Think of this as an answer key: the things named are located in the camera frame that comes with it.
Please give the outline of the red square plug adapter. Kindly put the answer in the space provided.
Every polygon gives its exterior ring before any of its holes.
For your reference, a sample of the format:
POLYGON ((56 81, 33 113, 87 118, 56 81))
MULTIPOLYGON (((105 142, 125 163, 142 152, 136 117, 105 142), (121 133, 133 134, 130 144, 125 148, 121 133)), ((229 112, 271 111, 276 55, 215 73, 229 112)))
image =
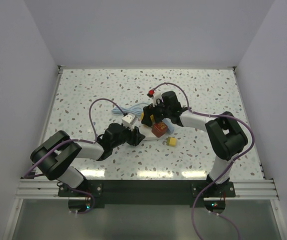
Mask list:
POLYGON ((168 131, 168 126, 163 122, 154 123, 151 132, 157 137, 160 138, 165 135, 168 131))

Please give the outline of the small yellow plug adapter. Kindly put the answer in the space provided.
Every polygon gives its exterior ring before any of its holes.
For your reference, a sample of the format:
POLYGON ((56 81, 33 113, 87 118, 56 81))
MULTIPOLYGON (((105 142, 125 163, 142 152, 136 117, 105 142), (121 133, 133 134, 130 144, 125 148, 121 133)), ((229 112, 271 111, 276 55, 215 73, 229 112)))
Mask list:
POLYGON ((168 137, 166 140, 166 145, 170 147, 176 147, 177 146, 177 139, 175 137, 168 137))

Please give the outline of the yellow cube socket adapter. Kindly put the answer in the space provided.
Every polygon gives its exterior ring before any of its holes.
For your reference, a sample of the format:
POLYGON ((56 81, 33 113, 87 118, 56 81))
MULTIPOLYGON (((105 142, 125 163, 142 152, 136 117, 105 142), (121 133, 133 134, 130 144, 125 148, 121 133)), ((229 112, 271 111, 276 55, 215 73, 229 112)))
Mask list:
POLYGON ((152 127, 155 124, 154 115, 146 115, 144 112, 142 112, 140 122, 145 126, 152 127))

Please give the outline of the light blue power strip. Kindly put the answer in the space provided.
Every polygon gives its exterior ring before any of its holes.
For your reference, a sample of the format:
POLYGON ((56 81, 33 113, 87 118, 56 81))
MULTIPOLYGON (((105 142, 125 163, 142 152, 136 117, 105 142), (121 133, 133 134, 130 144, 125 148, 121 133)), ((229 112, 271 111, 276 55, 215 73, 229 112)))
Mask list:
POLYGON ((172 122, 169 119, 167 119, 167 118, 163 119, 162 122, 167 126, 166 132, 168 134, 172 135, 174 133, 174 131, 175 131, 175 127, 172 124, 172 122))

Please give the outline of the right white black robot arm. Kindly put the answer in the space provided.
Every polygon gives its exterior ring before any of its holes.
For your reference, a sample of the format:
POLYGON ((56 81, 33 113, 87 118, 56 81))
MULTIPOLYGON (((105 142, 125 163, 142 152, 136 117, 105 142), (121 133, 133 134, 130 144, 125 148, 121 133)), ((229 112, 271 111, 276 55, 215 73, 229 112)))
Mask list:
POLYGON ((218 196, 230 178, 233 158, 248 144, 248 138, 237 119, 230 112, 215 118, 194 114, 188 107, 181 106, 174 91, 161 93, 150 90, 147 96, 152 99, 152 103, 143 108, 143 125, 151 127, 153 123, 168 119, 177 126, 194 128, 208 134, 215 160, 207 175, 210 181, 206 184, 206 191, 213 197, 218 196))

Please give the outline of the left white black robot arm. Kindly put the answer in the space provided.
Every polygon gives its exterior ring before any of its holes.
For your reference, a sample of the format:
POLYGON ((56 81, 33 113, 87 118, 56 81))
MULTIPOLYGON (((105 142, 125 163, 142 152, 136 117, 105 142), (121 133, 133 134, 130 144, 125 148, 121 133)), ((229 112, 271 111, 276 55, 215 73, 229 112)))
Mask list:
POLYGON ((103 161, 115 148, 125 143, 135 147, 145 138, 137 126, 129 128, 119 123, 111 123, 96 142, 71 139, 60 130, 31 153, 31 169, 39 168, 48 180, 58 180, 75 196, 82 196, 87 191, 86 177, 71 165, 75 159, 103 161))

